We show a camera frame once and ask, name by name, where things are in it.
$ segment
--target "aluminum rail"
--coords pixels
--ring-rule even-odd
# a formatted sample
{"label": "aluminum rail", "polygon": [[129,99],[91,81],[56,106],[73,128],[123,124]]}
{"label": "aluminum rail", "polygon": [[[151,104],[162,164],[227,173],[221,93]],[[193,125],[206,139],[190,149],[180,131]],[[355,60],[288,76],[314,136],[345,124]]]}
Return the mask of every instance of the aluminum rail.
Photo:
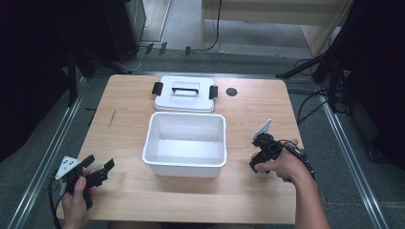
{"label": "aluminum rail", "polygon": [[[321,90],[318,85],[315,84],[316,91]],[[333,113],[324,96],[319,96],[321,102],[324,102],[324,110],[327,118],[330,122],[331,128],[334,131],[336,139],[342,150],[343,156],[346,159],[346,163],[349,166],[349,170],[352,173],[354,183],[357,186],[358,192],[363,200],[364,206],[369,213],[374,228],[388,229],[390,228],[387,220],[385,220],[384,214],[381,211],[378,200],[375,197],[373,189],[370,183],[367,181],[366,176],[361,169],[360,164],[357,161],[357,157],[352,149],[349,140],[347,139],[345,132],[340,124],[339,118]]]}
{"label": "aluminum rail", "polygon": [[25,191],[20,204],[17,207],[17,210],[14,213],[14,216],[11,219],[11,222],[8,226],[10,229],[14,228],[23,228],[25,221],[38,197],[39,192],[49,175],[51,167],[53,165],[54,159],[59,151],[60,145],[63,142],[63,139],[66,136],[66,133],[69,130],[69,127],[72,124],[73,119],[75,118],[75,114],[77,112],[77,108],[80,105],[82,100],[84,91],[87,86],[88,79],[81,77],[78,83],[78,91],[79,94],[77,96],[76,101],[74,104],[68,108],[66,113],[64,114],[62,121],[60,122],[51,144],[48,146],[48,149],[43,156],[41,162],[39,163],[38,169],[36,170],[33,178],[28,186],[27,190]]}

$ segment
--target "black latch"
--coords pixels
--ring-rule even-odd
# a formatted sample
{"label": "black latch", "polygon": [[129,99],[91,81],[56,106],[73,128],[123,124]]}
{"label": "black latch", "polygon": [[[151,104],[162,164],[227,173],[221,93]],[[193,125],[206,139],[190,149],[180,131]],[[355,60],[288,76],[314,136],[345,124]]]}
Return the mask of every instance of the black latch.
{"label": "black latch", "polygon": [[213,99],[215,97],[218,97],[218,86],[211,85],[211,87],[209,87],[209,99]]}
{"label": "black latch", "polygon": [[163,90],[163,83],[156,82],[155,85],[153,86],[152,94],[161,95],[161,90]]}

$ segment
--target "black round sticker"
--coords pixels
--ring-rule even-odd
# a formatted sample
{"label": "black round sticker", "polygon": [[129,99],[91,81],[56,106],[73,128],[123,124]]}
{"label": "black round sticker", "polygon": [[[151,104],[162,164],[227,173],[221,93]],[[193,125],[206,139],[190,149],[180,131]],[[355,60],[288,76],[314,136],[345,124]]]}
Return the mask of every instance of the black round sticker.
{"label": "black round sticker", "polygon": [[236,89],[234,89],[234,88],[226,89],[226,94],[229,96],[235,96],[237,93],[238,93],[238,91],[236,91]]}

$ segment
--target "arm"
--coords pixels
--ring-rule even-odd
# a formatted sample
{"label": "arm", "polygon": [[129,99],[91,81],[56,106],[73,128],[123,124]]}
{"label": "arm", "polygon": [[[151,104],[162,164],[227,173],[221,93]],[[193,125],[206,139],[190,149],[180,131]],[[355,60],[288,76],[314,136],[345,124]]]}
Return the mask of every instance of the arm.
{"label": "arm", "polygon": [[319,198],[318,186],[298,158],[283,149],[276,160],[257,164],[255,169],[259,172],[273,171],[283,181],[291,180],[296,189],[296,228],[330,228]]}
{"label": "arm", "polygon": [[83,198],[83,190],[86,188],[86,178],[81,177],[75,184],[75,193],[67,193],[62,198],[65,222],[63,229],[84,228],[89,219],[86,201]]}

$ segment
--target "white plastic bin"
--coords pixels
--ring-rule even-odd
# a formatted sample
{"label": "white plastic bin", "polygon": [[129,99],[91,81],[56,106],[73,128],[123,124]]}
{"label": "white plastic bin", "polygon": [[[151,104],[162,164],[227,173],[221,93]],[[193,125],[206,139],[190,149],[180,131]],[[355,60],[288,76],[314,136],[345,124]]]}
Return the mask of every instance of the white plastic bin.
{"label": "white plastic bin", "polygon": [[217,177],[226,164],[225,128],[220,114],[156,112],[142,159],[160,176]]}

